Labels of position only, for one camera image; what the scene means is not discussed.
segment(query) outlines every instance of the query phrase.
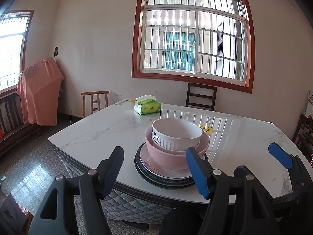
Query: bowl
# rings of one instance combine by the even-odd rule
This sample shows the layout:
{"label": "bowl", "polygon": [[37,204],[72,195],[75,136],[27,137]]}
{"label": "bowl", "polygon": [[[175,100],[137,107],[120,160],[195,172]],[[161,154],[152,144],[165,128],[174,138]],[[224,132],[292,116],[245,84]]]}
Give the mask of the bowl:
{"label": "bowl", "polygon": [[[147,144],[147,149],[149,154],[151,155],[152,159],[156,161],[161,166],[164,166],[168,169],[173,170],[181,170],[181,169],[187,169],[188,165],[186,162],[186,153],[184,155],[174,155],[167,152],[164,152],[162,150],[157,149],[152,144],[152,127],[149,127],[145,132],[145,139]],[[201,135],[201,140],[198,146],[198,150],[200,151],[198,155],[202,157],[205,152],[207,151],[210,144],[209,137],[206,133],[203,132]]]}
{"label": "bowl", "polygon": [[[170,149],[167,149],[167,148],[164,148],[164,147],[161,147],[159,144],[157,144],[153,137],[152,137],[152,134],[151,134],[151,138],[152,138],[152,145],[154,147],[156,147],[158,150],[161,150],[163,152],[166,152],[166,153],[169,153],[169,154],[173,154],[173,155],[186,155],[186,151],[175,151],[175,150],[170,150]],[[198,143],[197,146],[195,146],[195,150],[198,151],[198,147],[199,147],[199,144],[200,144],[200,141]]]}
{"label": "bowl", "polygon": [[152,131],[152,137],[158,145],[175,151],[186,151],[188,147],[195,147],[202,135],[199,126],[177,118],[155,120]]}

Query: yellow sticker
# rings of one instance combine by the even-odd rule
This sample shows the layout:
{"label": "yellow sticker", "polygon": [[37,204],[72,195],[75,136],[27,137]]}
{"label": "yellow sticker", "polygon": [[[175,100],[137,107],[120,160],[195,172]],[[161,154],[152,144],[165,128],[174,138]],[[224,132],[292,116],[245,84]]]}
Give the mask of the yellow sticker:
{"label": "yellow sticker", "polygon": [[208,125],[198,125],[206,134],[211,134],[214,132],[213,128]]}

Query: white table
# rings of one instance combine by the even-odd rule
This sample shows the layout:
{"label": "white table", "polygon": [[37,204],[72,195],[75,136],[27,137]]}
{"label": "white table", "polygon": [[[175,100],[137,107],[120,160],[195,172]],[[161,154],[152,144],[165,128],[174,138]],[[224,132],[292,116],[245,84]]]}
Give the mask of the white table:
{"label": "white table", "polygon": [[[145,181],[134,166],[135,153],[145,141],[145,130],[160,117],[211,126],[214,132],[209,135],[207,156],[212,167],[233,175],[237,166],[246,165],[273,198],[290,194],[292,188],[287,169],[268,152],[271,142],[278,143],[288,154],[298,155],[313,178],[313,169],[304,155],[272,123],[175,105],[162,104],[161,113],[140,116],[133,103],[123,100],[72,124],[49,141],[59,155],[84,172],[96,168],[115,146],[121,146],[125,159],[115,189],[163,206],[204,209],[208,201],[195,185],[179,190],[158,188]],[[235,203],[234,195],[229,203]]]}

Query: wall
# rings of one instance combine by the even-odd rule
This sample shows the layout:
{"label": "wall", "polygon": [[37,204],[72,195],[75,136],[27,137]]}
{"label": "wall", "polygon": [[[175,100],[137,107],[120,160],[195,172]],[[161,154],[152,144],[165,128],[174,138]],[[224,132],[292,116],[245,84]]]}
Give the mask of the wall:
{"label": "wall", "polygon": [[[80,92],[110,90],[109,104],[151,94],[184,105],[187,83],[132,79],[137,0],[60,0],[54,47],[65,77],[60,112],[81,116]],[[255,29],[252,94],[219,88],[216,111],[270,121],[291,137],[311,83],[313,30],[293,0],[249,0]]]}
{"label": "wall", "polygon": [[25,68],[50,56],[54,20],[60,0],[15,0],[9,10],[35,10],[29,28]]}

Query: metal screw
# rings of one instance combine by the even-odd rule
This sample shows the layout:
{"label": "metal screw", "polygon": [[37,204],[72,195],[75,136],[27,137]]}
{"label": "metal screw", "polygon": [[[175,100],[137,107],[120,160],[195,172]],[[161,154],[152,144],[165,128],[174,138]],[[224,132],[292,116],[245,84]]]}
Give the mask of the metal screw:
{"label": "metal screw", "polygon": [[219,169],[214,169],[214,170],[213,170],[213,174],[214,174],[215,176],[219,176],[219,175],[222,174],[222,172],[221,172],[221,170],[219,170]]}
{"label": "metal screw", "polygon": [[252,181],[254,179],[254,176],[251,174],[246,175],[246,179],[249,181]]}
{"label": "metal screw", "polygon": [[97,173],[97,170],[96,169],[90,169],[88,170],[88,175],[94,175]]}
{"label": "metal screw", "polygon": [[55,177],[55,180],[56,180],[56,181],[61,181],[63,178],[64,178],[63,175],[57,175],[57,176]]}

